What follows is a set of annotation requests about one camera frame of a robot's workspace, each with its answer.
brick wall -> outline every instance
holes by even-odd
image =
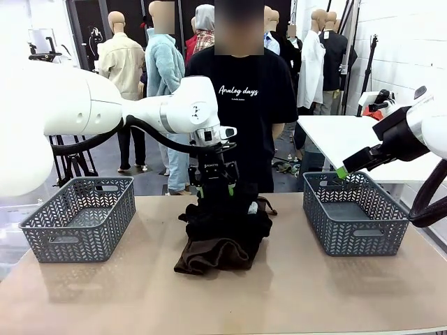
[[[345,0],[332,0],[331,10],[341,18]],[[326,9],[324,0],[305,0],[302,18],[302,37],[310,28],[310,15],[317,8]],[[445,34],[445,0],[362,0],[356,37],[356,61],[351,76],[347,114],[356,114],[358,99],[365,78],[369,46],[374,34],[379,43],[372,63],[368,91],[389,89],[398,101],[411,100],[414,91],[425,85],[436,90],[446,81],[447,34]],[[407,185],[402,200],[411,206],[419,184]],[[447,195],[441,186],[435,200]],[[447,220],[432,226],[447,241]]]

beige jacket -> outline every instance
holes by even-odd
[[[141,45],[125,33],[116,33],[107,40],[99,54],[99,74],[110,79],[126,100],[139,100],[138,83],[145,62]]]

mannequin head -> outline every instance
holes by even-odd
[[[335,30],[335,22],[337,21],[337,14],[336,12],[329,12],[328,16],[326,17],[326,25],[325,30]]]
[[[327,16],[328,13],[324,9],[314,10],[311,15],[312,25],[310,29],[316,33],[322,31],[326,25]]]
[[[264,4],[259,0],[214,0],[216,54],[263,54]]]
[[[193,32],[196,33],[196,17],[191,19],[191,27],[193,27]]]
[[[149,14],[156,34],[175,33],[174,8],[174,1],[153,1],[149,4]]]
[[[335,32],[338,32],[338,28],[340,28],[340,23],[341,22],[342,22],[341,20],[335,21],[335,24],[334,24],[334,31]]]
[[[264,32],[270,31],[269,28],[271,26],[273,17],[273,10],[269,6],[264,6]]]
[[[214,6],[200,5],[196,8],[196,29],[214,31]]]
[[[126,26],[126,20],[124,15],[120,12],[110,12],[109,14],[109,26],[113,33],[124,33],[124,27]]]
[[[272,10],[268,31],[276,31],[278,23],[279,23],[279,12],[277,10]]]

black t-shirt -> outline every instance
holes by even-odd
[[[346,54],[348,39],[334,31],[329,31],[329,38],[324,39],[325,32],[320,34],[320,42],[324,45],[326,53],[323,67],[323,91],[336,91],[340,89],[340,65]]]
[[[211,79],[221,125],[237,129],[231,140],[237,147],[228,151],[226,157],[244,169],[256,169],[260,162],[273,158],[273,124],[298,118],[286,63],[275,53],[264,51],[264,55],[236,58],[217,56],[214,47],[209,47],[195,54],[186,68],[186,76]]]

gray plastic basket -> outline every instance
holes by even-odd
[[[365,173],[304,174],[303,207],[331,256],[395,255],[408,227],[407,211]]]
[[[40,263],[104,262],[134,213],[133,178],[74,178],[20,227]]]

